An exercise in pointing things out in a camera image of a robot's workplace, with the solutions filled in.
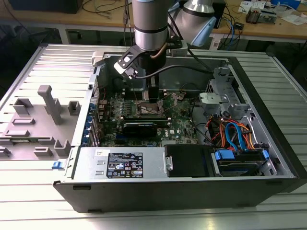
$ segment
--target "motherboard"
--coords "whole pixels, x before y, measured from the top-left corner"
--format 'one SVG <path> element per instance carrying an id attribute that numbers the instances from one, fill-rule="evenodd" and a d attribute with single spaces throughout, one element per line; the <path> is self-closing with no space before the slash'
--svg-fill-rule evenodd
<path id="1" fill-rule="evenodd" d="M 101 147 L 197 144 L 184 93 L 165 92 L 156 103 L 113 94 L 99 101 Z"/>

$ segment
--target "warning label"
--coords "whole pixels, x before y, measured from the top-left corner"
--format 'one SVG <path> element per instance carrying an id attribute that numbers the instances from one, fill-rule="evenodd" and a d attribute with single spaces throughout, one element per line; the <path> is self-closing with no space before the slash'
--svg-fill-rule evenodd
<path id="1" fill-rule="evenodd" d="M 108 178 L 143 177 L 143 153 L 110 153 L 106 176 Z"/>

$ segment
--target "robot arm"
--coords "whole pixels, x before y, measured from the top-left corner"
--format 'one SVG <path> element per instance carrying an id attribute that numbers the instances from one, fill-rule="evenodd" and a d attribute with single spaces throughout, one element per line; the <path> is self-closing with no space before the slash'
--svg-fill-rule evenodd
<path id="1" fill-rule="evenodd" d="M 202 46 L 216 21 L 213 17 L 213 0 L 179 2 L 170 9 L 172 2 L 132 0 L 136 45 L 130 47 L 114 65 L 118 73 L 130 79 L 138 78 L 139 68 L 145 70 L 145 76 L 150 76 L 146 79 L 146 99 L 150 101 L 158 97 L 159 75 L 155 73 L 166 63 L 166 50 L 181 48 L 181 40 L 194 46 Z M 169 25 L 173 33 L 171 36 L 168 32 Z"/>

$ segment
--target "black box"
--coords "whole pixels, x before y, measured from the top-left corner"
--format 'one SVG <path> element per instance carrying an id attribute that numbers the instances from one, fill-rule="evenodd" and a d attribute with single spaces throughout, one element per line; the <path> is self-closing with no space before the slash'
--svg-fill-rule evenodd
<path id="1" fill-rule="evenodd" d="M 224 0 L 214 0 L 213 1 L 214 16 L 216 17 L 216 23 L 214 25 L 215 29 L 219 28 L 220 26 L 220 22 L 223 16 L 225 6 L 226 6 L 226 3 Z"/>
<path id="2" fill-rule="evenodd" d="M 83 0 L 9 0 L 14 10 L 77 13 Z"/>

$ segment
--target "black cable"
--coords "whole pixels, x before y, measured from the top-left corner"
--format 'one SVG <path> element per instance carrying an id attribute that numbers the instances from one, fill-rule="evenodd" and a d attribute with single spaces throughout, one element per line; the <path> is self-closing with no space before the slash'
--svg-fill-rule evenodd
<path id="1" fill-rule="evenodd" d="M 206 125 L 207 123 L 198 123 L 196 126 L 199 126 L 199 125 Z"/>
<path id="2" fill-rule="evenodd" d="M 129 9 L 129 2 L 126 0 L 126 11 L 128 15 L 128 22 L 129 22 L 129 34 L 130 34 L 130 44 L 133 46 L 133 40 L 132 40 L 132 30 L 131 30 L 131 24 L 130 24 L 130 9 Z"/>
<path id="3" fill-rule="evenodd" d="M 192 66 L 183 66 L 183 65 L 171 65 L 171 66 L 166 66 L 164 68 L 161 68 L 159 70 L 157 70 L 156 72 L 152 73 L 152 74 L 149 74 L 149 75 L 146 75 L 146 76 L 142 76 L 142 77 L 135 77 L 136 79 L 145 79 L 145 78 L 151 78 L 159 73 L 162 73 L 168 69 L 172 69 L 172 68 L 186 68 L 186 69 L 192 69 L 192 70 L 195 70 L 195 71 L 198 71 L 198 72 L 201 72 L 201 73 L 210 73 L 209 71 L 207 70 L 204 70 L 204 69 L 200 69 L 200 68 L 196 68 L 196 67 L 192 67 Z"/>
<path id="4" fill-rule="evenodd" d="M 230 17 L 230 22 L 232 23 L 234 29 L 236 29 L 236 28 L 235 28 L 235 23 L 236 23 L 235 18 L 230 14 L 230 11 L 229 11 L 228 7 L 226 7 L 226 9 L 228 10 L 229 13 L 225 13 L 225 12 L 224 12 L 223 14 L 228 15 L 228 16 Z M 240 38 L 241 38 L 241 35 L 242 35 L 243 30 L 239 30 L 239 29 L 237 29 L 237 30 L 239 31 L 239 35 L 233 40 L 233 43 L 232 43 L 231 46 L 234 46 L 234 45 L 236 45 L 236 44 L 238 45 L 238 43 L 239 43 L 239 41 L 240 41 Z M 229 46 L 229 44 L 231 43 L 231 41 L 229 41 L 229 42 L 227 43 L 227 39 L 229 38 L 231 32 L 232 32 L 232 31 L 231 31 L 231 28 L 230 28 L 230 31 L 229 31 L 229 33 L 228 33 L 226 39 L 225 39 L 223 42 L 221 42 L 221 46 L 218 47 L 218 50 L 220 50 L 223 46 L 225 46 L 225 47 Z"/>
<path id="5" fill-rule="evenodd" d="M 211 142 L 211 140 L 203 132 L 201 132 L 197 128 L 197 125 L 195 125 L 194 120 L 193 120 L 193 111 L 194 111 L 194 107 L 195 107 L 195 104 L 197 102 L 197 99 L 198 99 L 198 97 L 195 98 L 194 104 L 193 104 L 192 109 L 191 109 L 191 123 L 192 123 L 193 127 L 196 129 L 196 131 L 198 131 L 201 135 L 203 135 L 208 142 Z"/>
<path id="6" fill-rule="evenodd" d="M 170 14 L 170 12 L 168 12 L 168 17 L 171 20 L 174 28 L 176 29 L 178 36 L 180 37 L 181 40 L 183 40 L 183 37 L 175 23 L 175 20 L 173 19 L 172 15 Z M 213 71 L 211 70 L 211 68 L 209 66 L 207 66 L 205 63 L 203 63 L 195 54 L 193 54 L 193 52 L 190 50 L 190 48 L 188 47 L 188 52 L 191 54 L 191 56 L 198 62 L 200 63 L 202 66 L 204 66 L 210 73 L 213 73 Z"/>
<path id="7" fill-rule="evenodd" d="M 27 31 L 27 33 L 29 34 L 29 35 L 32 35 L 28 30 L 27 30 L 27 28 L 12 14 L 12 12 L 10 11 L 10 9 L 9 9 L 9 7 L 7 6 L 7 4 L 6 4 L 6 2 L 5 2 L 5 0 L 2 0 L 3 1 L 3 4 L 4 4 L 4 6 L 5 6 L 5 8 L 6 8 L 6 10 L 9 12 L 9 14 L 13 17 L 13 19 L 15 19 L 15 21 L 16 22 L 18 22 L 20 25 L 21 25 L 21 27 L 24 29 L 24 30 L 26 30 Z"/>
<path id="8" fill-rule="evenodd" d="M 127 42 L 126 42 L 126 25 L 124 25 L 124 44 L 125 44 L 125 46 L 127 46 Z"/>
<path id="9" fill-rule="evenodd" d="M 99 5 L 96 7 L 96 9 L 98 10 L 100 7 L 103 7 L 103 6 L 111 6 L 111 5 L 114 5 L 115 3 L 117 3 L 119 0 L 115 0 L 113 3 L 110 3 L 110 4 L 103 4 L 103 5 Z"/>
<path id="10" fill-rule="evenodd" d="M 125 5 L 122 5 L 122 6 L 118 6 L 118 7 L 115 7 L 115 8 L 113 8 L 113 9 L 106 10 L 106 11 L 100 11 L 100 10 L 97 10 L 97 11 L 89 11 L 89 10 L 87 10 L 84 6 L 85 6 L 87 3 L 91 2 L 91 1 L 92 1 L 92 0 L 88 0 L 88 1 L 86 1 L 85 3 L 82 4 L 82 9 L 83 9 L 84 11 L 89 12 L 89 13 L 105 13 L 105 12 L 110 12 L 110 11 L 113 11 L 113 10 L 116 10 L 116 9 L 119 9 L 119 8 L 122 8 L 122 7 L 125 7 Z"/>
<path id="11" fill-rule="evenodd" d="M 183 90 L 183 87 L 185 87 L 186 85 L 193 85 L 197 90 L 201 91 L 201 89 L 197 86 L 197 84 L 195 84 L 195 83 L 193 83 L 193 82 L 184 83 L 184 84 L 180 87 L 179 91 L 182 91 L 182 90 Z"/>
<path id="12" fill-rule="evenodd" d="M 124 24 L 124 44 L 125 46 L 127 46 L 126 42 L 126 28 L 128 24 L 127 0 L 125 0 L 125 8 L 123 12 L 123 24 Z"/>

